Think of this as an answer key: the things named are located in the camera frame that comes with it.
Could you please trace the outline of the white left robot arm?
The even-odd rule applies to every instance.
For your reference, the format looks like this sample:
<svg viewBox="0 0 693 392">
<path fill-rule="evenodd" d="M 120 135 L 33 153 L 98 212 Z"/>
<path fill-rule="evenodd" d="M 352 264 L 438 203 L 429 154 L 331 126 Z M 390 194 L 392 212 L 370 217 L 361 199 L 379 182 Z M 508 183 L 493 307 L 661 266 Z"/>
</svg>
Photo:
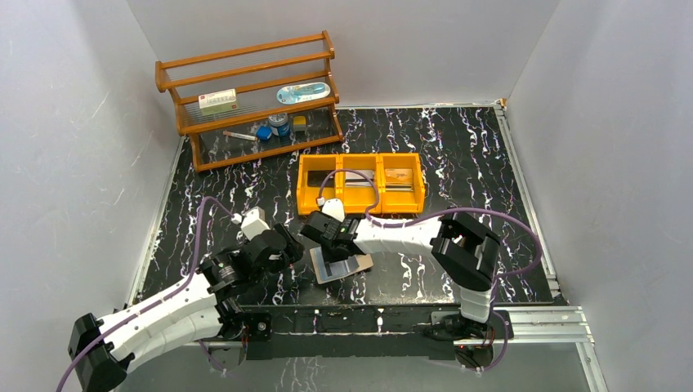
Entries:
<svg viewBox="0 0 693 392">
<path fill-rule="evenodd" d="M 75 321 L 68 354 L 83 390 L 111 391 L 143 363 L 191 342 L 254 333 L 260 320 L 243 312 L 237 297 L 301 260 L 305 248 L 285 226 L 269 226 L 259 207 L 244 215 L 240 228 L 243 242 L 169 288 L 124 310 Z"/>
</svg>

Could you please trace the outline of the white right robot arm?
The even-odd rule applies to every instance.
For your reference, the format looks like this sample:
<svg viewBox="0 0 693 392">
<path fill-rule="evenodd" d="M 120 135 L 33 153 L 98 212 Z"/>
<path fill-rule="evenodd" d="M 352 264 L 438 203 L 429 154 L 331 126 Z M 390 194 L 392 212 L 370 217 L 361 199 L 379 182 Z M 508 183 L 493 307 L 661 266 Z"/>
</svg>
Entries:
<svg viewBox="0 0 693 392">
<path fill-rule="evenodd" d="M 491 293 L 500 239 L 466 212 L 453 209 L 416 219 L 309 214 L 302 236 L 318 243 L 324 261 L 402 253 L 429 256 L 460 288 L 459 312 L 432 320 L 423 333 L 438 341 L 483 337 L 493 326 Z"/>
</svg>

